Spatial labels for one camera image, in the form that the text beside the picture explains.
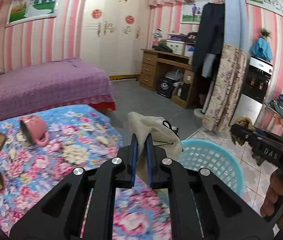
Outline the beige cloth bag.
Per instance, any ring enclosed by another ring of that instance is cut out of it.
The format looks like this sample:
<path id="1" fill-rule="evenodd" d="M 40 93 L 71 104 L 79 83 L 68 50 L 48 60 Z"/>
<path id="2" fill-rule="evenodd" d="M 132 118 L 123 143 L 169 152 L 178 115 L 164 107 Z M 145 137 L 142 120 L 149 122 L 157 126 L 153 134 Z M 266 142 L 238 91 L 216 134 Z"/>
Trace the beige cloth bag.
<path id="1" fill-rule="evenodd" d="M 144 116 L 137 112 L 128 114 L 130 132 L 136 135 L 138 141 L 137 176 L 145 183 L 148 183 L 148 170 L 147 160 L 142 152 L 149 134 L 153 145 L 164 149 L 167 157 L 172 160 L 177 160 L 183 149 L 177 128 L 170 128 L 164 121 L 163 117 Z"/>

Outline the water dispenser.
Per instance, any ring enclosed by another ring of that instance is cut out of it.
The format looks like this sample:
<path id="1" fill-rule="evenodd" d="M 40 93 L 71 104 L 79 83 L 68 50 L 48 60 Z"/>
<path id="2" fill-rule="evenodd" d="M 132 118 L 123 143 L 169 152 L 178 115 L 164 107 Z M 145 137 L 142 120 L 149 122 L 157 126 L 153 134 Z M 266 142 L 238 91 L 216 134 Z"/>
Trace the water dispenser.
<path id="1" fill-rule="evenodd" d="M 239 117 L 247 117 L 255 124 L 263 107 L 272 74 L 273 66 L 269 62 L 254 56 L 250 57 L 241 95 L 230 121 L 230 126 Z"/>

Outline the teal plastic basket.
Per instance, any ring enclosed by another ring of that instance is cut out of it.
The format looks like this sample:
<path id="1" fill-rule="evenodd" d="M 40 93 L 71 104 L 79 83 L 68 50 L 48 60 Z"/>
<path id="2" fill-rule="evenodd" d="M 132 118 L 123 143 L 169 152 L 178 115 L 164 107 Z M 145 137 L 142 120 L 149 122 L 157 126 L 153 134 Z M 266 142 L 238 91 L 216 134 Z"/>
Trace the teal plastic basket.
<path id="1" fill-rule="evenodd" d="M 240 163 L 222 146 L 202 139 L 182 141 L 183 151 L 178 162 L 185 168 L 199 171 L 209 169 L 238 196 L 244 189 L 244 174 Z"/>

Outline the floral door curtain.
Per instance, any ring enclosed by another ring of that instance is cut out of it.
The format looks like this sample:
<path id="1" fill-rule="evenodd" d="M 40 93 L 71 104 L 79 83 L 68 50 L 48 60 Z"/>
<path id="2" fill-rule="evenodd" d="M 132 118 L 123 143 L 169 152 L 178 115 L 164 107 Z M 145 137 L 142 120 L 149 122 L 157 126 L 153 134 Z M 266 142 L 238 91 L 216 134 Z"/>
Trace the floral door curtain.
<path id="1" fill-rule="evenodd" d="M 221 132 L 229 125 L 243 85 L 249 50 L 245 0 L 225 0 L 224 42 L 202 126 Z"/>

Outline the floral blue bed cover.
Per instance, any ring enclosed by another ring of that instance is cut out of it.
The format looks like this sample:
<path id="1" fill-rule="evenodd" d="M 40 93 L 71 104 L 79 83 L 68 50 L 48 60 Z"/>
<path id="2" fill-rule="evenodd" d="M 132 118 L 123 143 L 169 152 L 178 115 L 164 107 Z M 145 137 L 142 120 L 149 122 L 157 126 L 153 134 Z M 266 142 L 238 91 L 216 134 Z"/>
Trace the floral blue bed cover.
<path id="1" fill-rule="evenodd" d="M 122 137 L 110 119 L 86 105 L 58 107 L 39 113 L 46 123 L 49 142 L 30 145 L 19 118 L 0 121 L 7 140 L 0 151 L 0 232 L 12 226 L 75 167 L 99 167 L 114 158 Z M 167 205 L 141 180 L 115 195 L 114 239 L 170 239 Z"/>

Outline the pink metal mug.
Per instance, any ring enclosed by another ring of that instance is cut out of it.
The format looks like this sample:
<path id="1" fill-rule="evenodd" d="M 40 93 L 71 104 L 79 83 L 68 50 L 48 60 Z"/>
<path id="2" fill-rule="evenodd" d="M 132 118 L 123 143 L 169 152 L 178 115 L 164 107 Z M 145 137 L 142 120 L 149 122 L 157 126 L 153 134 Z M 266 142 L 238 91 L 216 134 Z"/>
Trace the pink metal mug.
<path id="1" fill-rule="evenodd" d="M 20 129 L 30 145 L 46 146 L 49 142 L 49 133 L 46 122 L 40 115 L 22 116 L 19 120 Z"/>

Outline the wooden desk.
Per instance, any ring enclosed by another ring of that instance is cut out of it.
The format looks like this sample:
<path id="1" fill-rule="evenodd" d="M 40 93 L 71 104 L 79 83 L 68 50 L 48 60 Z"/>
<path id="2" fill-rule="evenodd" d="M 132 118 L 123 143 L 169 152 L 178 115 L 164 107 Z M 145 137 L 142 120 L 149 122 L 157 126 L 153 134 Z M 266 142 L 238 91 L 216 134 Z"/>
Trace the wooden desk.
<path id="1" fill-rule="evenodd" d="M 183 108 L 195 105 L 195 74 L 187 56 L 143 49 L 140 85 Z"/>

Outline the hanging black garment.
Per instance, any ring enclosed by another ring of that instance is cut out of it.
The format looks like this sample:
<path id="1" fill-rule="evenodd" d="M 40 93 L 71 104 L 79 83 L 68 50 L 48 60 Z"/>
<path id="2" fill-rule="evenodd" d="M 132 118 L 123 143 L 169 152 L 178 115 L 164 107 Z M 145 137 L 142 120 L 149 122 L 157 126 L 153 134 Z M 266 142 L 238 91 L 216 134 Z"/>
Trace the hanging black garment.
<path id="1" fill-rule="evenodd" d="M 197 95 L 208 93 L 212 78 L 218 72 L 224 43 L 224 18 L 224 3 L 208 3 L 203 7 L 192 59 Z"/>

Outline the purple dotted bed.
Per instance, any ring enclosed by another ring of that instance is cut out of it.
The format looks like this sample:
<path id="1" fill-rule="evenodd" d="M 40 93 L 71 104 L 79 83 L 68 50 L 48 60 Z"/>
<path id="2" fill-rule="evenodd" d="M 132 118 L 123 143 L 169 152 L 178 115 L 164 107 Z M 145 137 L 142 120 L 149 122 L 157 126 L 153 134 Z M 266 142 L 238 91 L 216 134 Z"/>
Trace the purple dotted bed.
<path id="1" fill-rule="evenodd" d="M 106 72 L 81 58 L 50 61 L 0 75 L 0 121 L 75 104 L 104 111 L 116 109 Z"/>

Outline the white storage box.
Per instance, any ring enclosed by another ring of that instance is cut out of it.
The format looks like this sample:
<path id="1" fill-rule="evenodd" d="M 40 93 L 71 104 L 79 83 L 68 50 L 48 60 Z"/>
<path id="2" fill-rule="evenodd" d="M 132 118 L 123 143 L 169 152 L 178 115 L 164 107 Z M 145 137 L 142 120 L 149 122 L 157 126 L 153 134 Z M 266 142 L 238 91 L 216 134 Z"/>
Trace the white storage box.
<path id="1" fill-rule="evenodd" d="M 172 50 L 172 53 L 184 55 L 185 43 L 182 41 L 167 40 L 166 45 Z"/>

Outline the framed couple photo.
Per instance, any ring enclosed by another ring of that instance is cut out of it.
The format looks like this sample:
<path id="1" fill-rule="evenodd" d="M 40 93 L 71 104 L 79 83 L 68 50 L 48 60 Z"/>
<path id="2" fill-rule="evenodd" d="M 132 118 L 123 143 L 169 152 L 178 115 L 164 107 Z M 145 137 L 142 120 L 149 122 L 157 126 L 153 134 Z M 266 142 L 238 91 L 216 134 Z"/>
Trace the framed couple photo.
<path id="1" fill-rule="evenodd" d="M 203 7 L 212 0 L 187 1 L 182 5 L 181 24 L 200 24 Z"/>

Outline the desk lamp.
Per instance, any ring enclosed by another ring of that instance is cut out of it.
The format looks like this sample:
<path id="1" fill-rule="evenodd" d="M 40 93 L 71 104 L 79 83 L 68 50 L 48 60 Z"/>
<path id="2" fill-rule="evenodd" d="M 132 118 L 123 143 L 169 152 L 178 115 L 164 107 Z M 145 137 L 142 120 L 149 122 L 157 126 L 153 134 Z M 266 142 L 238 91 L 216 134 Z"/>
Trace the desk lamp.
<path id="1" fill-rule="evenodd" d="M 157 42 L 159 39 L 161 39 L 162 36 L 162 31 L 160 29 L 157 29 L 154 33 L 153 33 L 153 42 L 152 42 L 152 47 L 156 46 Z"/>

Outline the white wardrobe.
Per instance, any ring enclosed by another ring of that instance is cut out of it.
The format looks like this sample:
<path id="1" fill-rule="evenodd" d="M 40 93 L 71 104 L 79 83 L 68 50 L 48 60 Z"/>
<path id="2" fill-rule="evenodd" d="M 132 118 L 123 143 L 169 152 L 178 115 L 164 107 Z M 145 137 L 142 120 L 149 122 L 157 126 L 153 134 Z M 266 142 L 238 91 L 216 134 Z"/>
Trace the white wardrobe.
<path id="1" fill-rule="evenodd" d="M 149 19 L 148 0 L 86 0 L 80 58 L 109 76 L 140 74 Z"/>

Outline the framed wedding photo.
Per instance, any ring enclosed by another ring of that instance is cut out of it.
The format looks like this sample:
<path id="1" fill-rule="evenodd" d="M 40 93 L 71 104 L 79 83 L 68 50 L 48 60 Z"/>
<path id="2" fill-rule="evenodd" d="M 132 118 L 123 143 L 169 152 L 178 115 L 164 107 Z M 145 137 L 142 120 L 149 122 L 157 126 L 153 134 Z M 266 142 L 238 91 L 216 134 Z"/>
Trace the framed wedding photo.
<path id="1" fill-rule="evenodd" d="M 13 25 L 54 18 L 58 13 L 60 0 L 12 0 L 7 16 L 6 27 Z"/>

